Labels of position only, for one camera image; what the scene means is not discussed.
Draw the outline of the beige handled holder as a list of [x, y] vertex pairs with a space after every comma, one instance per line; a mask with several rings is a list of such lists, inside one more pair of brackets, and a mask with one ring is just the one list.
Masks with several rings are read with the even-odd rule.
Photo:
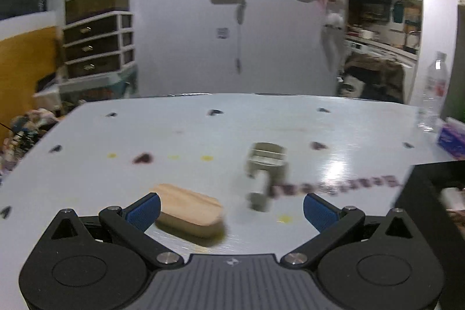
[[249, 150], [245, 171], [251, 179], [247, 196], [250, 207], [266, 212], [273, 187], [283, 183], [287, 175], [286, 148], [270, 142], [256, 142]]

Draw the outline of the white drawer cabinet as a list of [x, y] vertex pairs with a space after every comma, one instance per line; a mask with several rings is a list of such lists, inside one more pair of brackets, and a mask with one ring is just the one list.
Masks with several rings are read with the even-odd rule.
[[68, 24], [62, 32], [68, 79], [121, 72], [134, 65], [131, 12], [106, 12]]

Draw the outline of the black cardboard box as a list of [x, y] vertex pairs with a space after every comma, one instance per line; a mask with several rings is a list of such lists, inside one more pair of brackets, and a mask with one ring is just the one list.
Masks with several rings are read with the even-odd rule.
[[446, 188], [464, 188], [464, 162], [419, 164], [412, 168], [395, 206], [421, 231], [445, 272], [442, 309], [464, 308], [464, 237], [440, 201]]

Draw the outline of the brown jacket on chair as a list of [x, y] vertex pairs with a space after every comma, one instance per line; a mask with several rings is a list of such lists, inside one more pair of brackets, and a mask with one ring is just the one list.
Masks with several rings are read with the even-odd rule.
[[403, 104], [404, 71], [392, 59], [351, 53], [340, 72], [337, 95]]

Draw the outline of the white plush sheep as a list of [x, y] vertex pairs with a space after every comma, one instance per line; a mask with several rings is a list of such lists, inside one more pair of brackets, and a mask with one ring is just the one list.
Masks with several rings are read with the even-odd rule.
[[330, 12], [325, 16], [325, 28], [332, 28], [335, 30], [343, 30], [345, 27], [344, 15], [340, 12]]

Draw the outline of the clear water bottle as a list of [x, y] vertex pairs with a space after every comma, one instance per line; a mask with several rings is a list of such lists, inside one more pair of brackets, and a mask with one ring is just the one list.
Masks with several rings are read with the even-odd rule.
[[422, 102], [418, 108], [418, 127], [425, 132], [432, 132], [436, 128], [444, 101], [448, 82], [446, 58], [445, 53], [437, 51], [425, 77]]

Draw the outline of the oval wooden box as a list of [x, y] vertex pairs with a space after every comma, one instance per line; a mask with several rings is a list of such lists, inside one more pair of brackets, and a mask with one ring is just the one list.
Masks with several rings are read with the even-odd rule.
[[224, 232], [224, 208], [216, 198], [167, 183], [153, 191], [161, 201], [157, 225], [200, 239]]

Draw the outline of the purple tissue pack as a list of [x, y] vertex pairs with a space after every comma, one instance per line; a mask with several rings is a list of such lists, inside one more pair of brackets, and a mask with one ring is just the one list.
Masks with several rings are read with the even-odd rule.
[[456, 160], [465, 160], [465, 124], [447, 117], [439, 133], [437, 144]]

